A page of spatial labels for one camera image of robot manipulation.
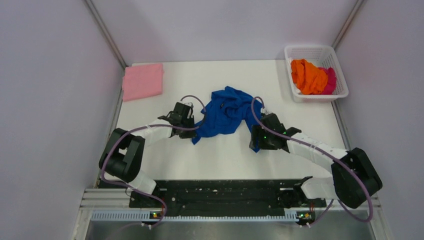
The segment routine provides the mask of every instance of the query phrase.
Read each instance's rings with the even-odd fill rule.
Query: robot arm
[[[193,105],[191,103],[177,102],[174,110],[170,111],[167,116],[158,117],[158,119],[147,125],[146,129],[128,134],[113,152],[107,162],[105,172],[128,183],[135,189],[152,194],[156,187],[156,182],[141,170],[144,148],[161,139],[171,138],[175,135],[182,139],[196,136],[195,131],[184,131],[171,127],[150,127],[158,124],[194,128]],[[113,145],[126,132],[126,130],[120,128],[112,132],[98,163],[100,169],[102,169],[106,156]],[[120,153],[120,150],[126,150],[126,153]]]
[[[281,138],[262,129],[260,125],[255,125],[252,128],[251,148],[259,147],[263,150],[283,149],[288,153],[310,160],[332,175],[332,177],[327,178],[304,178],[299,183],[300,188],[297,190],[300,191],[299,194],[304,195],[307,199],[324,198],[341,200],[345,205],[354,209],[366,200],[365,194],[352,175],[316,148],[326,151],[347,165],[364,183],[370,196],[382,188],[383,184],[380,177],[367,154],[362,149],[354,148],[353,150],[346,150],[334,148],[310,138],[297,128],[290,127],[286,129],[274,113],[263,114],[260,121],[267,128],[275,132],[295,140],[306,142],[311,146],[301,144],[295,140]]]

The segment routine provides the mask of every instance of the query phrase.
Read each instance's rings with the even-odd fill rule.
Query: metal frame
[[[116,46],[112,36],[110,35],[108,29],[106,28],[101,16],[99,15],[96,7],[94,6],[92,0],[83,0],[86,7],[88,8],[90,14],[94,18],[98,29],[102,33],[105,41],[107,42],[109,48],[111,49],[113,55],[121,65],[121,67],[124,69],[127,64],[125,63],[118,47]],[[337,35],[336,39],[334,40],[332,47],[336,49],[345,36],[347,30],[349,29],[349,26],[351,25],[354,18],[357,16],[357,13],[361,9],[361,7],[364,5],[365,0],[357,0],[355,5],[353,6],[353,9],[351,13],[349,14],[348,18],[346,19],[343,27],[341,28],[339,34]],[[122,91],[119,95],[115,113],[113,117],[113,121],[109,130],[109,134],[115,129],[117,122],[118,122],[118,116],[121,110],[122,105]],[[334,114],[337,120],[338,127],[340,129],[340,133],[343,139],[343,143],[346,147],[346,149],[352,149],[351,148],[351,141],[349,138],[349,131],[346,127],[345,121],[343,119],[343,116],[341,114],[341,108],[340,103],[336,100],[332,102],[332,107],[334,110]],[[392,240],[393,236],[392,233],[388,227],[388,224],[386,222],[386,218],[384,217],[383,210],[380,205],[380,201],[378,199],[378,196],[375,194],[372,198],[372,203],[374,207],[374,218],[370,222],[372,231],[374,233],[376,240]],[[86,189],[79,208],[79,212],[77,215],[76,223],[74,226],[74,231],[72,234],[73,240],[83,240],[86,237],[90,220],[93,215],[94,211],[99,210],[105,210],[105,211],[128,211],[131,208],[129,208],[129,202],[130,202],[130,196],[128,196],[125,193],[124,189],[98,189],[98,188],[89,188]],[[150,211],[152,209],[136,209],[135,211]],[[307,208],[291,208],[289,211],[308,211]],[[333,206],[330,208],[330,211],[342,211],[343,208],[340,206],[340,204],[335,201]],[[367,203],[364,203],[360,207],[358,207],[356,210],[360,211],[368,211],[368,205]]]

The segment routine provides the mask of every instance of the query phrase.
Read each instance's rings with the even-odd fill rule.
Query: white table
[[[163,63],[163,94],[122,104],[117,127],[130,130],[149,124],[174,109],[185,95],[206,105],[211,92],[231,86],[260,96],[268,111],[286,128],[296,127],[310,137],[344,148],[330,103],[295,103],[284,60],[196,61]],[[195,99],[194,118],[202,119]],[[234,134],[202,138],[196,145],[174,136],[144,150],[141,168],[156,180],[301,179],[329,177],[308,160],[283,150],[249,148],[250,132],[242,121]]]

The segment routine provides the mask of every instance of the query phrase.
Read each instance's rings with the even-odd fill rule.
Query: orange cloth
[[[324,70],[305,59],[291,61],[291,77],[303,95],[321,94],[329,81]]]

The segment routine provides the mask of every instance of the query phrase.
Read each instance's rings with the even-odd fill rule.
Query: folded cloth
[[[305,59],[291,61],[291,77],[303,95],[321,94],[329,81],[324,70]]]
[[[246,121],[249,131],[252,132],[252,125],[258,125],[252,110],[253,97],[243,91],[226,86],[224,90],[213,91],[210,102],[206,105],[206,118],[204,124],[196,130],[197,136],[192,138],[196,144],[200,138],[209,138],[218,134],[233,134],[242,120]],[[254,113],[257,118],[261,118],[262,104],[255,100],[253,103]]]
[[[324,87],[324,90],[321,92],[321,95],[332,95],[334,90],[336,89],[336,82],[337,82],[336,72],[334,71],[332,67],[329,67],[328,69],[319,67],[319,69],[324,70],[324,72],[328,76],[328,83]]]
[[[163,75],[162,63],[126,67],[122,100],[127,102],[162,94]]]

